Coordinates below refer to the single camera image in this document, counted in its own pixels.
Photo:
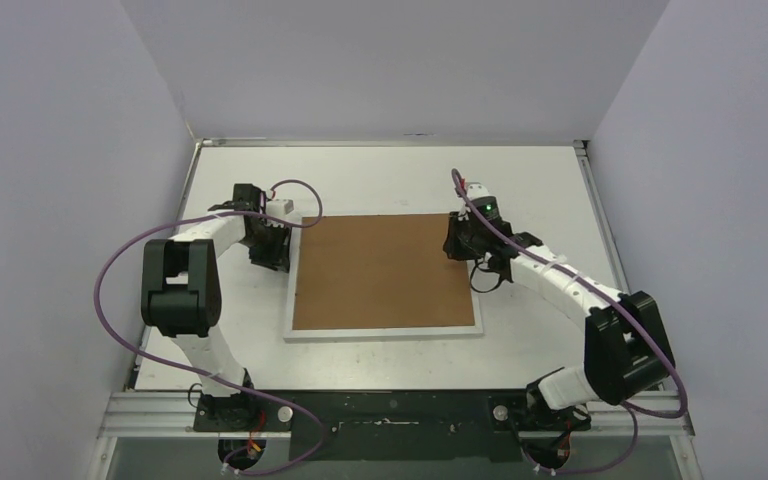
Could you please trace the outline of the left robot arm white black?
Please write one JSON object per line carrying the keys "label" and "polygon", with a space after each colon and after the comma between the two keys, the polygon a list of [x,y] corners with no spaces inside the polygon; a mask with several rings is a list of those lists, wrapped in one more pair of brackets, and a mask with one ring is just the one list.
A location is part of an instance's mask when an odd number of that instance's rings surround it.
{"label": "left robot arm white black", "polygon": [[218,325],[222,293],[218,259],[247,248],[250,262],[286,272],[294,204],[252,184],[237,184],[230,200],[205,220],[144,246],[141,316],[171,339],[196,369],[202,393],[197,416],[227,430],[248,430],[261,415],[253,382],[235,359]]}

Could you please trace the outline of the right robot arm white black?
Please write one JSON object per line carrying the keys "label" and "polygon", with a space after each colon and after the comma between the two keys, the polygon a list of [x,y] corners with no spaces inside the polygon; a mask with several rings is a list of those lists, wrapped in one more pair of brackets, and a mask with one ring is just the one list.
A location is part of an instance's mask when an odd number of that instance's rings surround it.
{"label": "right robot arm white black", "polygon": [[443,251],[471,261],[499,282],[524,287],[551,304],[584,335],[583,359],[531,382],[525,414],[548,429],[566,411],[591,401],[626,403],[673,376],[675,360],[652,296],[602,285],[568,264],[542,240],[515,233],[502,219],[495,197],[471,200],[449,213]]}

